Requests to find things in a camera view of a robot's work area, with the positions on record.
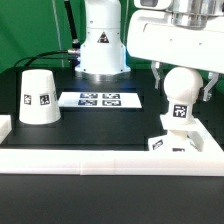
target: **white cup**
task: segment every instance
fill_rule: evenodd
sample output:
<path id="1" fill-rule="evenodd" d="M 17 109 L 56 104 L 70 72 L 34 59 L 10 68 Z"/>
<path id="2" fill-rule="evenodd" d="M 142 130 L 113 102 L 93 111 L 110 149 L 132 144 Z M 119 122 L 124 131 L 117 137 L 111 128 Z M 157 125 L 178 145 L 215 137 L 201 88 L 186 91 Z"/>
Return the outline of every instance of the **white cup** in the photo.
<path id="1" fill-rule="evenodd" d="M 26 124 L 49 124 L 61 117 L 52 71 L 27 70 L 22 73 L 20 115 Z"/>

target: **black cable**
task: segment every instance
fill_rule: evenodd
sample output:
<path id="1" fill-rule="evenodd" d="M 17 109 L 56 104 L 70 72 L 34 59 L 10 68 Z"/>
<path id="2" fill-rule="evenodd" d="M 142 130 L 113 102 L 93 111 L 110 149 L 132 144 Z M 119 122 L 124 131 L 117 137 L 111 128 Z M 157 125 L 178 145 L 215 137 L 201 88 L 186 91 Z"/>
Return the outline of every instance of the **black cable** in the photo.
<path id="1" fill-rule="evenodd" d="M 14 64 L 14 66 L 13 67 L 16 67 L 20 62 L 22 62 L 22 61 L 25 61 L 25 60 L 28 60 L 28 59 L 35 59 L 35 60 L 37 60 L 37 59 L 50 59 L 50 60 L 69 60 L 69 58 L 52 58 L 52 57 L 26 57 L 26 58 L 22 58 L 22 59 L 20 59 L 19 61 L 17 61 L 15 64 Z"/>
<path id="2" fill-rule="evenodd" d="M 66 8 L 66 12 L 67 12 L 68 22 L 69 22 L 69 26 L 70 26 L 72 41 L 73 41 L 72 47 L 80 48 L 80 43 L 79 43 L 77 32 L 76 32 L 76 27 L 75 27 L 75 22 L 74 22 L 74 18 L 73 18 L 70 0 L 64 0 L 64 3 L 65 3 L 65 8 Z"/>
<path id="3" fill-rule="evenodd" d="M 54 54 L 66 54 L 66 53 L 68 53 L 67 50 L 50 51 L 50 52 L 42 53 L 35 57 L 32 57 L 24 66 L 29 67 L 29 65 L 32 64 L 35 60 L 42 58 L 44 56 L 49 56 L 49 55 L 54 55 Z"/>

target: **white foam block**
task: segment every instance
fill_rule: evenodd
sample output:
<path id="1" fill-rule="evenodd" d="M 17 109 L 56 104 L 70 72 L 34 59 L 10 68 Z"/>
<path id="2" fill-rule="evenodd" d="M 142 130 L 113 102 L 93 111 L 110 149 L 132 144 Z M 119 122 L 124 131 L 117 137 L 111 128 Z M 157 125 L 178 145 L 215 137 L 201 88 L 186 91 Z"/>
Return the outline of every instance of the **white foam block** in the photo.
<path id="1" fill-rule="evenodd" d="M 0 115 L 0 144 L 7 137 L 7 135 L 11 130 L 12 130 L 11 116 Z"/>

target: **black table surface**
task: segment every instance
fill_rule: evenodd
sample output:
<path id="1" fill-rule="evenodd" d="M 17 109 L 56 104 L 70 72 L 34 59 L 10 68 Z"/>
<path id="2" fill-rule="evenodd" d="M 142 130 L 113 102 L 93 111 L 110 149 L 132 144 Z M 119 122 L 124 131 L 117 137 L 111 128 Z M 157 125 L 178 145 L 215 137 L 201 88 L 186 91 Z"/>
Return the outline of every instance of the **black table surface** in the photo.
<path id="1" fill-rule="evenodd" d="M 131 79 L 94 83 L 53 68 L 57 94 L 136 92 L 142 109 L 66 108 L 60 121 L 43 126 L 18 120 L 22 68 L 0 76 L 0 112 L 12 115 L 13 130 L 2 148 L 147 150 L 147 138 L 163 132 L 159 114 L 167 111 L 152 73 L 133 71 Z M 197 102 L 198 117 L 223 146 L 223 96 Z M 0 175 L 1 224 L 222 224 L 224 178 L 194 176 Z"/>
<path id="2" fill-rule="evenodd" d="M 151 71 L 133 71 L 130 79 L 115 82 L 93 82 L 76 78 L 70 69 L 51 70 L 58 98 L 62 92 L 129 92 L 138 94 L 142 108 L 60 108 L 61 119 L 55 123 L 24 124 L 18 119 L 23 68 L 9 69 L 0 76 L 0 113 L 12 115 L 13 130 L 1 147 L 147 150 L 149 137 L 165 133 L 159 115 L 167 112 L 168 101 L 163 90 L 154 88 Z M 221 146 L 223 102 L 215 92 L 210 102 L 197 102 L 193 113 Z"/>

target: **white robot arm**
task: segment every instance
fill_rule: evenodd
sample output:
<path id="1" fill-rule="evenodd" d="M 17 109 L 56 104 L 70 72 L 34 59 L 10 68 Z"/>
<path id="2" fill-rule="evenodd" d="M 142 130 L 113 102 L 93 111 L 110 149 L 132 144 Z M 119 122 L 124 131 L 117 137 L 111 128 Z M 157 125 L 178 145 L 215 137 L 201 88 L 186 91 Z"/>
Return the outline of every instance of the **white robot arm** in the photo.
<path id="1" fill-rule="evenodd" d="M 81 46 L 81 63 L 76 67 L 84 77 L 111 80 L 130 71 L 126 48 L 120 41 L 119 0 L 85 0 L 86 40 Z"/>
<path id="2" fill-rule="evenodd" d="M 144 10 L 130 22 L 130 55 L 152 60 L 157 80 L 159 63 L 209 71 L 212 81 L 203 97 L 209 100 L 209 90 L 224 72 L 224 1 L 135 0 L 135 5 Z"/>

